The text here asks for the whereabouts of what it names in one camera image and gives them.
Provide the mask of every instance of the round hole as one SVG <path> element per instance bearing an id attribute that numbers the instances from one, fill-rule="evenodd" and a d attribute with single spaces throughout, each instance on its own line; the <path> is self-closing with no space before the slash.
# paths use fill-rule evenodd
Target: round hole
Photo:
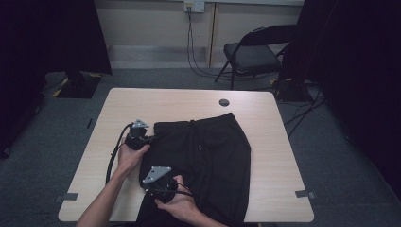
<path id="1" fill-rule="evenodd" d="M 220 106 L 226 107 L 226 106 L 230 105 L 230 101 L 223 98 L 218 102 L 218 104 L 220 104 Z"/>

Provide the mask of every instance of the black fabric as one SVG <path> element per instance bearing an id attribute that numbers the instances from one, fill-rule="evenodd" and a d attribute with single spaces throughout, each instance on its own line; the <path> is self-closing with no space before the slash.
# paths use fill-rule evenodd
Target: black fabric
<path id="1" fill-rule="evenodd" d="M 230 59 L 238 43 L 224 45 L 224 54 Z M 241 46 L 236 52 L 235 67 L 239 72 L 273 72 L 281 68 L 281 62 L 266 45 Z"/>
<path id="2" fill-rule="evenodd" d="M 249 200 L 251 147 L 232 113 L 198 121 L 159 122 L 159 140 L 142 160 L 139 182 L 152 166 L 171 166 L 182 175 L 195 203 L 208 217 L 230 226 L 241 224 Z M 145 196 L 138 226 L 187 226 L 159 210 Z"/>

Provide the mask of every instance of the black curtain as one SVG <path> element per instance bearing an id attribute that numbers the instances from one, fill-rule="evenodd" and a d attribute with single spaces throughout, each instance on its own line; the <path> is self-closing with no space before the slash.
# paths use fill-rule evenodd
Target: black curtain
<path id="1" fill-rule="evenodd" d="M 2 1 L 0 50 L 0 149 L 48 72 L 112 73 L 93 0 Z"/>
<path id="2" fill-rule="evenodd" d="M 284 78 L 319 82 L 348 134 L 401 198 L 401 2 L 305 0 Z"/>

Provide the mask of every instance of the camera rig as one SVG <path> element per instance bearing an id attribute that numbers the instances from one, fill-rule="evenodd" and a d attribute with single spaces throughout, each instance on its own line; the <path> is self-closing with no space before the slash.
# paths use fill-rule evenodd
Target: camera rig
<path id="1" fill-rule="evenodd" d="M 120 148 L 121 139 L 126 131 L 126 129 L 130 128 L 130 132 L 127 134 L 124 144 L 126 144 L 129 148 L 133 150 L 141 149 L 146 144 L 151 144 L 155 140 L 157 140 L 157 136 L 146 136 L 149 124 L 145 123 L 141 119 L 136 119 L 135 122 L 128 124 L 124 130 L 122 130 L 120 137 L 118 138 L 117 144 L 115 145 L 114 151 L 112 153 L 112 157 L 110 158 L 109 166 L 107 168 L 106 174 L 106 183 L 110 180 L 110 175 L 112 172 L 112 167 L 114 163 L 115 156 Z"/>

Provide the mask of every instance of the electrical outlet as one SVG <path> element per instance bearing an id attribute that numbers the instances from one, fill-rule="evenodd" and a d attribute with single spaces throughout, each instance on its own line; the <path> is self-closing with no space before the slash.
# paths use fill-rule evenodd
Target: electrical outlet
<path id="1" fill-rule="evenodd" d="M 183 11 L 188 11 L 188 9 L 194 11 L 194 1 L 183 1 Z"/>
<path id="2" fill-rule="evenodd" d="M 183 11 L 204 12 L 204 1 L 183 1 Z"/>

